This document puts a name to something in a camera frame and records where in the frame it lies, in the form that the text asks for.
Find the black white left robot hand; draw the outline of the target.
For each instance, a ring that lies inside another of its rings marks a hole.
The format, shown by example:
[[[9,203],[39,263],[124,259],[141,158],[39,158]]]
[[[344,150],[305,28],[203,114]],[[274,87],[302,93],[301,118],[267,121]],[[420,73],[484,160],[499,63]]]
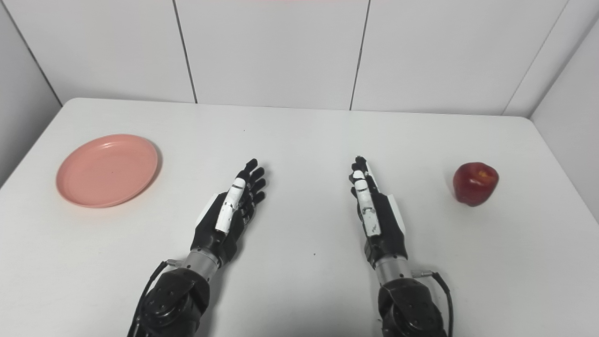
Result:
[[[249,160],[225,192],[214,194],[201,213],[191,251],[208,253],[217,267],[231,262],[238,241],[266,197],[265,169],[256,158]]]

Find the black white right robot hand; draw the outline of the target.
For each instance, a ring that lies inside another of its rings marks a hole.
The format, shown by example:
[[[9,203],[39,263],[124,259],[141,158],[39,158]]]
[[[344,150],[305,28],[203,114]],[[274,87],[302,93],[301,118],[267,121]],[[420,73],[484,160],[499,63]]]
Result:
[[[383,194],[363,156],[351,165],[351,194],[366,236],[365,256],[372,268],[385,258],[408,258],[406,226],[393,195]]]

